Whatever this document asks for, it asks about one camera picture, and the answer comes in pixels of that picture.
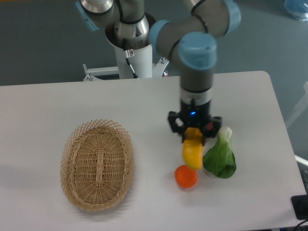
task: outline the orange fruit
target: orange fruit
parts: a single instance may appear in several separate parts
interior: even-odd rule
[[[174,172],[174,177],[178,185],[183,188],[190,188],[198,181],[197,172],[186,165],[178,167]]]

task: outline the wicker basket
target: wicker basket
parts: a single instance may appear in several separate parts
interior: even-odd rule
[[[107,120],[78,127],[66,142],[61,185],[68,200],[87,211],[99,211],[121,201],[133,177],[130,136]]]

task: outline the light blue joint cap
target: light blue joint cap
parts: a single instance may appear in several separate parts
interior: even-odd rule
[[[241,23],[241,11],[239,6],[233,0],[224,0],[229,11],[229,27],[227,33],[235,30]]]
[[[161,29],[164,27],[166,23],[169,23],[170,21],[168,20],[159,20],[156,22],[150,29],[150,34],[149,34],[149,40],[150,43],[153,47],[153,49],[158,53],[158,47],[157,47],[157,41],[158,41],[158,36],[161,31]]]
[[[84,22],[86,23],[88,29],[92,32],[99,30],[99,28],[92,22],[92,20],[89,18],[89,16],[86,14],[86,12],[83,10],[79,1],[76,2],[76,7],[77,7],[79,13],[81,14]]]
[[[183,64],[197,71],[211,69],[217,62],[217,43],[203,32],[191,32],[182,37],[179,58]]]

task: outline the white table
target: white table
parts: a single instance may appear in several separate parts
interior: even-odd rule
[[[0,226],[3,231],[243,231],[294,226],[290,197],[305,194],[270,77],[217,74],[211,112],[233,130],[237,171],[203,170],[190,190],[174,170],[181,138],[179,78],[0,87]],[[60,185],[66,139],[82,123],[112,119],[133,140],[135,176],[125,199],[96,214],[70,204]],[[206,144],[211,147],[215,140]]]

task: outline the yellow bell pepper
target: yellow bell pepper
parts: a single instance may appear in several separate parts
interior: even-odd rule
[[[198,128],[187,128],[183,143],[183,160],[187,167],[199,170],[202,167],[203,135]]]

